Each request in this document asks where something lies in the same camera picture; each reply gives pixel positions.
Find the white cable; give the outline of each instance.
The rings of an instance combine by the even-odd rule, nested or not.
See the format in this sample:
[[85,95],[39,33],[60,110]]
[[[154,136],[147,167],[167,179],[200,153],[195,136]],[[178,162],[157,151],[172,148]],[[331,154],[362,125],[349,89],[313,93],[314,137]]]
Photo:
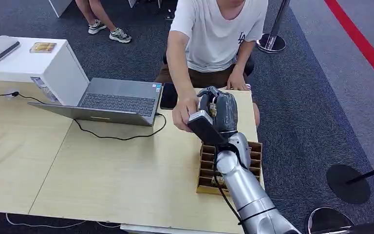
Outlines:
[[119,226],[121,226],[121,224],[117,225],[117,226],[106,226],[104,224],[101,224],[100,222],[97,222],[97,224],[103,226],[103,227],[106,227],[106,228],[118,228]]
[[36,227],[70,228],[70,227],[73,227],[73,226],[76,226],[76,225],[80,225],[80,224],[83,224],[83,223],[87,222],[86,220],[84,220],[84,221],[82,221],[80,223],[76,223],[76,224],[69,225],[69,226],[64,226],[64,227],[54,227],[54,226],[49,226],[49,225],[29,225],[29,224],[25,224],[25,223],[13,223],[12,221],[9,220],[8,213],[5,213],[5,215],[6,215],[6,220],[8,221],[8,223],[10,223],[12,225],[23,225],[23,226],[33,227],[33,228],[36,228]]

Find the wooden organizer box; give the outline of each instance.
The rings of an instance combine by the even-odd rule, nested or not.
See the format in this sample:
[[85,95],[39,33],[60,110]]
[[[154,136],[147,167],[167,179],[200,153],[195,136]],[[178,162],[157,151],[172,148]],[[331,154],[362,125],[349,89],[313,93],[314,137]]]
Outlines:
[[[262,166],[262,144],[258,142],[249,142],[250,147],[250,168],[249,170],[256,176],[260,182],[260,171]],[[197,179],[197,193],[221,195],[219,188],[214,180],[213,172],[214,146],[201,145],[200,149],[200,170]],[[230,196],[222,175],[216,170],[216,177],[221,185],[224,194]]]

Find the man's arm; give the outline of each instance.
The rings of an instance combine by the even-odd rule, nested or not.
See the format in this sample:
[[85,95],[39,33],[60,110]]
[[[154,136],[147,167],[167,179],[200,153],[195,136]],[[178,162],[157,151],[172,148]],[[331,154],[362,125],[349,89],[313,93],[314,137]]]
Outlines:
[[241,73],[244,72],[244,67],[246,66],[247,60],[249,59],[255,44],[255,41],[243,41],[243,43],[239,47],[237,63],[234,66],[234,69],[240,71]]
[[237,55],[237,63],[230,74],[227,81],[227,89],[235,90],[249,90],[244,80],[244,67],[246,66],[247,60],[256,44],[255,41],[243,41],[239,47],[239,54]]
[[167,61],[171,79],[178,94],[178,102],[172,111],[173,122],[185,131],[190,115],[197,112],[198,98],[191,84],[186,60],[186,46],[189,37],[179,31],[170,31],[167,43]]
[[187,35],[178,31],[170,31],[168,34],[168,69],[180,99],[186,96],[196,95],[188,74],[186,60],[186,46],[188,40],[189,38]]

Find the silver laptop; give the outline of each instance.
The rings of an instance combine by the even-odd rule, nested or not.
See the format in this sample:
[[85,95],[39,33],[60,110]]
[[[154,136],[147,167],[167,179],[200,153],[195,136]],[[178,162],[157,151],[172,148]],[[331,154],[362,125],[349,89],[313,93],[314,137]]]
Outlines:
[[152,126],[160,93],[160,83],[93,78],[76,107],[28,104],[72,119]]

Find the red line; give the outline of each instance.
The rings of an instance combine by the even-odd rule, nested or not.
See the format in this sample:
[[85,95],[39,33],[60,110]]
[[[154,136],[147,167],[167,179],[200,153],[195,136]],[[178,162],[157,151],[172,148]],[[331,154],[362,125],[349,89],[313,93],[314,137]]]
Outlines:
[[368,42],[368,40],[366,40],[352,20],[343,11],[337,0],[325,0],[325,2],[329,9],[333,12],[336,19],[339,21],[340,25],[342,25],[352,41],[362,52],[363,56],[365,56],[366,60],[374,68],[374,48],[372,45]]

